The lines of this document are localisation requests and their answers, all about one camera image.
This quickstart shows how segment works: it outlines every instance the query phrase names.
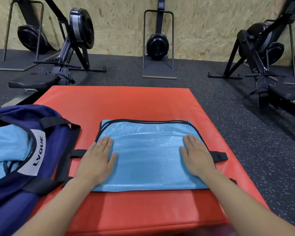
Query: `blue fabric bag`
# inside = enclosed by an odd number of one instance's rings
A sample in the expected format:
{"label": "blue fabric bag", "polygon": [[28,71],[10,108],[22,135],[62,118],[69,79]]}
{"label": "blue fabric bag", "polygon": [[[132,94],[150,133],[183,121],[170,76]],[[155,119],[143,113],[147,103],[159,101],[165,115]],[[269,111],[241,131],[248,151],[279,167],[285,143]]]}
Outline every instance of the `blue fabric bag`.
{"label": "blue fabric bag", "polygon": [[18,230],[39,197],[67,179],[79,133],[79,125],[49,107],[0,108],[0,235]]}
{"label": "blue fabric bag", "polygon": [[[118,153],[114,170],[106,182],[93,191],[206,189],[204,182],[190,174],[180,154],[183,136],[191,133],[203,141],[189,121],[105,120],[99,138],[114,140],[112,152]],[[79,150],[75,157],[82,156]],[[226,153],[210,152],[215,162],[227,160]]]}

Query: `osb wall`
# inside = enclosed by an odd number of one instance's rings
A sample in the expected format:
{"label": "osb wall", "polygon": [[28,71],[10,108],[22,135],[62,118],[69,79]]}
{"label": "osb wall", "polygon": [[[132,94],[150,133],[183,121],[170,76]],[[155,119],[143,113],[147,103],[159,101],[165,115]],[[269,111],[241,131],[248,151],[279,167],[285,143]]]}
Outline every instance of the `osb wall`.
{"label": "osb wall", "polygon": [[[0,48],[6,31],[10,0],[0,0]],[[73,7],[89,11],[95,29],[95,45],[90,53],[142,55],[143,12],[155,9],[157,0],[54,0],[68,17]],[[285,0],[166,0],[166,10],[175,15],[175,58],[227,61],[240,29],[276,18]],[[43,30],[56,49],[63,39],[55,15],[45,5]],[[146,40],[155,29],[156,14],[147,14]],[[16,30],[24,23],[15,6],[9,48],[24,49]],[[293,25],[295,43],[295,23]],[[165,14],[163,33],[171,44],[171,15]],[[290,64],[288,30],[280,40],[285,44],[283,57],[276,63]]]}

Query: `white label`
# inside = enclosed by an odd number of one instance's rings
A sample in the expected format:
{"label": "white label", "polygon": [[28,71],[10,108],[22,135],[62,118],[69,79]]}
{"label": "white label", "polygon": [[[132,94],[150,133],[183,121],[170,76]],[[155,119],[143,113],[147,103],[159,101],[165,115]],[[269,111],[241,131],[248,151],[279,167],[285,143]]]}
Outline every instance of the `white label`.
{"label": "white label", "polygon": [[36,176],[38,174],[41,163],[43,162],[46,149],[46,135],[41,130],[31,129],[35,136],[36,149],[31,159],[22,166],[18,172],[28,176]]}

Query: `red mat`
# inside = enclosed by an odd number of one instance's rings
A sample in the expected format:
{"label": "red mat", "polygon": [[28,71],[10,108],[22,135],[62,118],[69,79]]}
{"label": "red mat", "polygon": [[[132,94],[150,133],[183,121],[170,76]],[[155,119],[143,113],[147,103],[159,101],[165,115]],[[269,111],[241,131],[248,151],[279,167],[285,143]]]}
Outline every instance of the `red mat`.
{"label": "red mat", "polygon": [[[246,172],[189,89],[145,87],[54,86],[36,104],[58,111],[81,125],[76,149],[94,142],[105,119],[190,120],[209,150],[226,152],[216,167],[267,207]],[[79,159],[73,159],[74,176]],[[41,199],[41,209],[58,192]],[[92,192],[75,214],[67,235],[141,235],[227,223],[210,190]]]}

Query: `person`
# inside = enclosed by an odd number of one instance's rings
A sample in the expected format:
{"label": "person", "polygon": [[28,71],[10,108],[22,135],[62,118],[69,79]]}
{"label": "person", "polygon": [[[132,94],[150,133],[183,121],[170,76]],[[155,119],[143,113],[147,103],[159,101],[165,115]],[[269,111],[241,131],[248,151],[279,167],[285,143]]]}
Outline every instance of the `person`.
{"label": "person", "polygon": [[[186,148],[180,147],[180,151],[188,170],[207,184],[239,236],[295,236],[295,226],[259,204],[215,168],[208,149],[196,136],[189,134],[184,142]],[[112,172],[117,158],[113,153],[108,160],[112,144],[109,137],[91,144],[75,177],[14,236],[64,235],[86,196]]]}

